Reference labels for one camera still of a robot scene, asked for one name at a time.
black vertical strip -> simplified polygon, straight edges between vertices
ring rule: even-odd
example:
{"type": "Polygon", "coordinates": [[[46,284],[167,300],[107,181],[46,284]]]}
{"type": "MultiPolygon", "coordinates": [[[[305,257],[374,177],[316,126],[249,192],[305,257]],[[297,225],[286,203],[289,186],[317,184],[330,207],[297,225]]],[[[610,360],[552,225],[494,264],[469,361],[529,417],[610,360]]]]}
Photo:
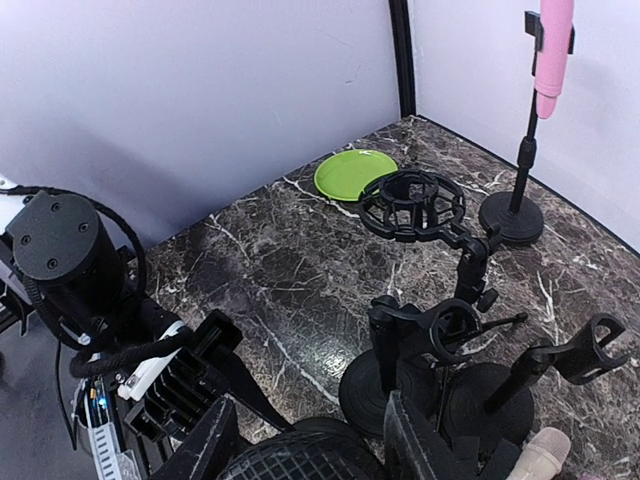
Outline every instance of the black vertical strip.
{"type": "Polygon", "coordinates": [[[407,0],[389,0],[389,8],[396,52],[400,115],[406,117],[416,113],[416,83],[413,70],[413,49],[411,48],[409,6],[407,0]]]}

white wall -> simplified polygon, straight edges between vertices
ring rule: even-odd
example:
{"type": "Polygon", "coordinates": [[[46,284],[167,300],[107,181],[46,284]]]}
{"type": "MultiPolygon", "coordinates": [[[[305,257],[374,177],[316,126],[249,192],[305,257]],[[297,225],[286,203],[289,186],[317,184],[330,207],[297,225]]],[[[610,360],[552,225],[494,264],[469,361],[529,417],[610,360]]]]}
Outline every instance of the white wall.
{"type": "Polygon", "coordinates": [[[0,172],[160,241],[399,118],[387,0],[0,1],[0,172]]]}
{"type": "MultiPolygon", "coordinates": [[[[413,0],[418,112],[515,162],[538,1],[413,0]]],[[[532,174],[640,250],[640,2],[576,0],[575,53],[532,174]]]]}

pink object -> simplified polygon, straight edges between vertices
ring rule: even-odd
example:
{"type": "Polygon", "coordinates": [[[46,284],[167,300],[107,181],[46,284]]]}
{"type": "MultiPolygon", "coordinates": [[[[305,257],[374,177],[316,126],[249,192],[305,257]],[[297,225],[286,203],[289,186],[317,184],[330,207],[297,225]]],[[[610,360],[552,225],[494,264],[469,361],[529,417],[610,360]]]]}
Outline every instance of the pink object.
{"type": "Polygon", "coordinates": [[[542,50],[536,61],[536,111],[549,118],[562,93],[573,26],[574,0],[540,0],[540,22],[544,30],[542,50]]]}

dark marble countertop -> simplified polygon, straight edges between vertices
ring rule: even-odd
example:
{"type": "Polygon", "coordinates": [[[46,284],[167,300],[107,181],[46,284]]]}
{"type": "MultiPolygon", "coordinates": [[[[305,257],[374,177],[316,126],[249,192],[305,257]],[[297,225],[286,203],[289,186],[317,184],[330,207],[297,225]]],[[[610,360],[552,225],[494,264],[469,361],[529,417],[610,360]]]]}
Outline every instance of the dark marble countertop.
{"type": "MultiPolygon", "coordinates": [[[[515,171],[442,128],[407,118],[345,148],[391,155],[401,167],[455,179],[476,234],[487,194],[509,189],[515,171]]],[[[320,197],[313,162],[210,215],[150,252],[157,299],[190,325],[220,308],[244,332],[238,349],[274,406],[290,421],[341,416],[342,372],[370,348],[366,309],[389,293],[423,308],[453,293],[459,254],[441,242],[399,244],[369,233],[348,207],[320,197]]],[[[537,422],[573,441],[563,479],[583,473],[640,479],[640,260],[544,188],[528,195],[545,213],[540,241],[502,247],[490,260],[500,298],[485,320],[528,311],[528,324],[467,345],[475,361],[510,365],[540,335],[568,340],[597,312],[627,326],[615,352],[631,359],[585,387],[554,370],[533,388],[537,422]]],[[[273,434],[241,412],[252,441],[273,434]]]]}

microphone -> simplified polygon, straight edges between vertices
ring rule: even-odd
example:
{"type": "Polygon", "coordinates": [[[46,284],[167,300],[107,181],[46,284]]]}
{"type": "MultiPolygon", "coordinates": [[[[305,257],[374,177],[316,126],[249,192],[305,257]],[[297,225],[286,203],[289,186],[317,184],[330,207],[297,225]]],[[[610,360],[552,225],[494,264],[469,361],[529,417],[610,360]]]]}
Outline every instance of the microphone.
{"type": "Polygon", "coordinates": [[[543,428],[524,448],[507,480],[551,480],[571,450],[571,440],[560,430],[543,428]]]}
{"type": "Polygon", "coordinates": [[[573,31],[574,0],[540,0],[542,49],[537,53],[535,89],[536,110],[549,118],[562,93],[573,31]]]}

